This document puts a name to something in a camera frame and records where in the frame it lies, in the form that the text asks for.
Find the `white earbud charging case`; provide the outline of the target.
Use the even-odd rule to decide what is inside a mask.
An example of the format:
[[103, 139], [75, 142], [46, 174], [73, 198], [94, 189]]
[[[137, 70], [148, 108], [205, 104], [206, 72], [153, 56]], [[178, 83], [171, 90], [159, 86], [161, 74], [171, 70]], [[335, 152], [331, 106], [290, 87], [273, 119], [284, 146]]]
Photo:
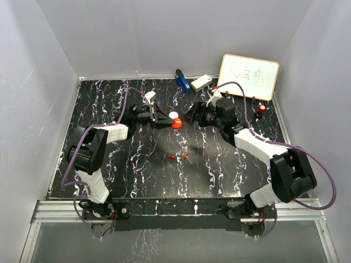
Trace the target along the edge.
[[178, 118], [179, 117], [179, 114], [175, 111], [172, 111], [168, 114], [169, 118], [171, 119], [175, 119], [175, 118]]

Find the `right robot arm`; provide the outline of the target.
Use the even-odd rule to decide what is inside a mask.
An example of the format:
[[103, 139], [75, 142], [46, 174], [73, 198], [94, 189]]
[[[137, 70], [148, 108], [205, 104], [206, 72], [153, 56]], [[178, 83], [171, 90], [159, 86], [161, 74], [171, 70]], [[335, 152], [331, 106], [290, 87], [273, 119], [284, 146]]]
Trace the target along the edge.
[[255, 218], [264, 207], [289, 203], [316, 188], [317, 181], [307, 155], [301, 150], [274, 145], [268, 139], [259, 140], [247, 125], [237, 120], [234, 104], [228, 99], [222, 98], [215, 103], [197, 101], [184, 119], [190, 125], [198, 123], [201, 127], [218, 128], [225, 142], [250, 153], [269, 168], [271, 182], [247, 194], [244, 202], [233, 208], [221, 206], [226, 213]]

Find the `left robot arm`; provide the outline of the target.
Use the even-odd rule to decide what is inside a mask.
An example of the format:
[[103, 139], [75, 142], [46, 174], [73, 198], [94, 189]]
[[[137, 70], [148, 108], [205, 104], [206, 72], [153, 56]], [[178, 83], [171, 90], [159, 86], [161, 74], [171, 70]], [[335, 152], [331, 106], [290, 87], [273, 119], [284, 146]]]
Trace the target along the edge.
[[72, 163], [87, 191], [87, 197], [83, 198], [79, 206], [101, 219], [111, 217], [114, 211], [110, 191], [101, 172], [106, 146], [130, 139], [138, 124], [150, 124], [154, 129], [163, 129], [174, 128], [179, 123], [176, 113], [166, 115], [155, 102], [140, 108], [131, 105], [118, 114], [115, 120], [120, 122], [90, 129], [79, 125], [66, 153], [67, 161]]

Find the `red earbud charging case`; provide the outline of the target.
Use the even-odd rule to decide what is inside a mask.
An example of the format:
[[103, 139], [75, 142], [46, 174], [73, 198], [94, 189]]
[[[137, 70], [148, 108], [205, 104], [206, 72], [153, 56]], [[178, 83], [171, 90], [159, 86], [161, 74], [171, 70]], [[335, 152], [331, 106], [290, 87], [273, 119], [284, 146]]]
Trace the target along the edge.
[[174, 123], [172, 124], [173, 129], [180, 129], [183, 126], [183, 121], [179, 117], [174, 118], [173, 120], [174, 120]]

